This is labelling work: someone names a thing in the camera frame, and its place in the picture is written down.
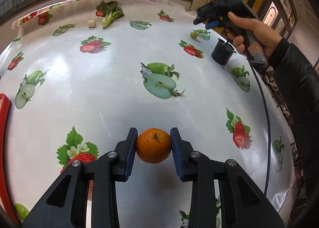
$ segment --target red frame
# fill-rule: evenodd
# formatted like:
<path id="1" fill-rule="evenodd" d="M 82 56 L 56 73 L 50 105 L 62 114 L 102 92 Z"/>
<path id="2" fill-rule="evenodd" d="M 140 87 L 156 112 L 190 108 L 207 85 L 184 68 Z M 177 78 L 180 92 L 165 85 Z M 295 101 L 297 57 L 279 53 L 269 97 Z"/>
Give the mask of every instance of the red frame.
<path id="1" fill-rule="evenodd" d="M 8 182 L 5 176 L 5 162 L 4 162 L 4 138 L 7 126 L 7 120 L 11 107 L 11 101 L 5 94 L 0 94 L 0 198 L 4 206 L 4 211 L 8 217 L 16 224 L 20 224 L 17 219 L 16 212 L 10 200 L 8 189 Z"/>

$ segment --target orange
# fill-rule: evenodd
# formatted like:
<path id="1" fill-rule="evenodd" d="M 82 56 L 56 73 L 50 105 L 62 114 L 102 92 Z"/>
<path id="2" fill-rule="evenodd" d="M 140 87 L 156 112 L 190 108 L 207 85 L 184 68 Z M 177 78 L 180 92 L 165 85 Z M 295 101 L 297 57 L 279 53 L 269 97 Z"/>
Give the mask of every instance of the orange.
<path id="1" fill-rule="evenodd" d="M 171 137 L 157 128 L 145 130 L 136 141 L 136 152 L 139 158 L 147 163 L 163 161 L 170 155 L 171 149 Z"/>

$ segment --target black jacket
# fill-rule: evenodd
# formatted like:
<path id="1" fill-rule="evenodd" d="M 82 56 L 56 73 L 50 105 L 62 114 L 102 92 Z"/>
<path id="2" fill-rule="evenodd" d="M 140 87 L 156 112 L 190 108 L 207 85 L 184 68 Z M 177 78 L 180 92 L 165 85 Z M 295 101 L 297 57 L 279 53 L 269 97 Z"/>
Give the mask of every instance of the black jacket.
<path id="1" fill-rule="evenodd" d="M 307 198 L 319 180 L 319 75 L 303 53 L 282 39 L 269 59 L 291 117 Z"/>

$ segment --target black cup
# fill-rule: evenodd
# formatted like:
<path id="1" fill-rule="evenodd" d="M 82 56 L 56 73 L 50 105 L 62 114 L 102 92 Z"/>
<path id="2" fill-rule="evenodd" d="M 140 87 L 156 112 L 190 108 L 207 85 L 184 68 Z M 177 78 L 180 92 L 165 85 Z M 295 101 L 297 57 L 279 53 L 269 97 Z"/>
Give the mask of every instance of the black cup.
<path id="1" fill-rule="evenodd" d="M 218 38 L 218 43 L 212 52 L 212 58 L 218 64 L 224 66 L 229 61 L 233 53 L 234 48 L 231 46 L 231 44 Z"/>

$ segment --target metal screw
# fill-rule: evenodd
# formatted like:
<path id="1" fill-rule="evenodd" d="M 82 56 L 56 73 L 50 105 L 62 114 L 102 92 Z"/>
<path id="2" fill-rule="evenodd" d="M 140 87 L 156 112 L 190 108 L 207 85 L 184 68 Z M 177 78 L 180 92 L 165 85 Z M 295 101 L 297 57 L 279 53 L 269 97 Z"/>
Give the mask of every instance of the metal screw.
<path id="1" fill-rule="evenodd" d="M 73 167 L 77 167 L 81 164 L 81 162 L 79 160 L 75 160 L 75 161 L 72 161 L 72 166 Z"/>
<path id="2" fill-rule="evenodd" d="M 198 151 L 192 151 L 190 154 L 193 158 L 198 158 L 200 156 L 200 153 Z"/>
<path id="3" fill-rule="evenodd" d="M 116 153 L 115 151 L 110 151 L 110 152 L 107 154 L 107 156 L 108 156 L 109 158 L 114 158 L 114 157 L 116 157 L 116 155 L 117 155 L 117 153 Z"/>
<path id="4" fill-rule="evenodd" d="M 233 160 L 233 159 L 229 159 L 227 161 L 227 164 L 230 165 L 230 166 L 235 166 L 237 164 L 237 162 L 235 160 Z"/>

